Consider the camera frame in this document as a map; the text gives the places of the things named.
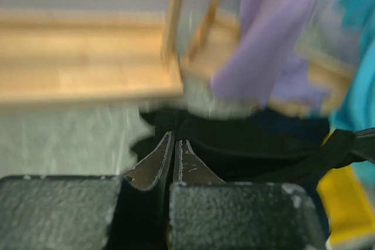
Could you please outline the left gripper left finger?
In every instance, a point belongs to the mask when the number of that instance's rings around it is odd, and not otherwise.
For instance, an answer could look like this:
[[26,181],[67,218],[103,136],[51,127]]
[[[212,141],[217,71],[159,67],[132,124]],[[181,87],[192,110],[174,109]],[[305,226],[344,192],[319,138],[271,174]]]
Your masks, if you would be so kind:
[[169,186],[174,164],[173,132],[124,173],[105,249],[166,249]]

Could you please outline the black tank top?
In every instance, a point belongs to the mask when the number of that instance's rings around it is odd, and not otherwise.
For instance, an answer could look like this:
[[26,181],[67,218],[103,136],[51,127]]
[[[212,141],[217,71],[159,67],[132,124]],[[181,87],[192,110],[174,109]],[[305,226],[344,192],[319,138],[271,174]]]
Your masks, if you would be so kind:
[[374,159],[374,129],[331,132],[326,118],[265,109],[249,117],[208,119],[176,108],[142,112],[141,118],[155,133],[132,145],[139,159],[171,131],[226,181],[296,182]]

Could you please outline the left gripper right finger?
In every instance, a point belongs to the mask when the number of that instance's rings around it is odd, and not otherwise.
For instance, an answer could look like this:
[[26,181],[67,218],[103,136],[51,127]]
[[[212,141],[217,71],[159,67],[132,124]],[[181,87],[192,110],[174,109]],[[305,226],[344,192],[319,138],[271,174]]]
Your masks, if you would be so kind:
[[223,184],[219,178],[193,151],[187,140],[175,144],[173,182],[186,184]]

